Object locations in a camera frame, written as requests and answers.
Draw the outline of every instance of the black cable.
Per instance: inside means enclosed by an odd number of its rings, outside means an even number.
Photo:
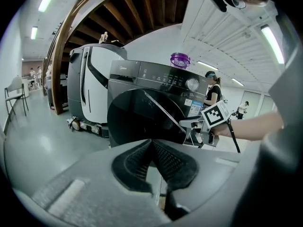
[[[239,148],[238,143],[237,143],[237,140],[236,140],[235,133],[233,132],[233,128],[232,128],[232,124],[231,124],[231,119],[228,118],[227,121],[226,121],[226,123],[227,123],[227,126],[228,126],[229,130],[231,131],[232,139],[233,139],[233,142],[234,142],[235,145],[236,145],[237,152],[238,152],[238,153],[241,153],[241,152],[240,152],[240,148]]]

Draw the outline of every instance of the chair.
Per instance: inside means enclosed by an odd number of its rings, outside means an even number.
[[[9,96],[10,92],[18,90],[18,89],[21,89],[21,93],[18,93],[14,96]],[[12,106],[10,101],[13,100],[13,99],[17,100],[17,99],[20,99],[20,98],[22,98],[23,109],[24,109],[25,116],[27,115],[27,113],[25,111],[25,106],[24,106],[24,100],[25,100],[25,103],[27,105],[27,99],[25,98],[24,84],[22,83],[22,79],[20,77],[15,77],[13,79],[13,81],[11,82],[11,84],[4,89],[4,95],[5,95],[5,104],[6,104],[6,109],[8,111],[8,115],[9,115],[9,108],[8,108],[8,103],[7,102],[9,101],[9,104],[10,104],[12,110],[13,110],[13,113],[14,113],[14,115],[16,115],[14,107]]]

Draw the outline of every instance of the white ceiling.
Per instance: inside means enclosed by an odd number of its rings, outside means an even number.
[[[281,46],[282,34],[276,22],[277,11],[272,2],[265,7],[248,6],[238,10],[228,7],[219,11],[210,0],[200,0],[183,44],[183,52],[191,57],[189,71],[205,75],[210,68],[197,61],[217,67],[223,85],[268,92],[284,70],[277,60],[260,27],[268,24]]]
[[[47,55],[60,23],[75,4],[76,0],[52,0],[46,12],[38,11],[42,0],[27,0],[21,8],[22,50],[26,61],[41,60]],[[35,40],[30,39],[31,29],[38,26]]]

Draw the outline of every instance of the caster wheel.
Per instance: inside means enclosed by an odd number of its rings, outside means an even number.
[[[78,120],[73,121],[71,124],[76,131],[80,130],[80,122]]]

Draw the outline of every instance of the purple bucket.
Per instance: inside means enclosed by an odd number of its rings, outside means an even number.
[[[186,69],[190,65],[190,57],[182,53],[173,53],[170,62],[174,67]]]

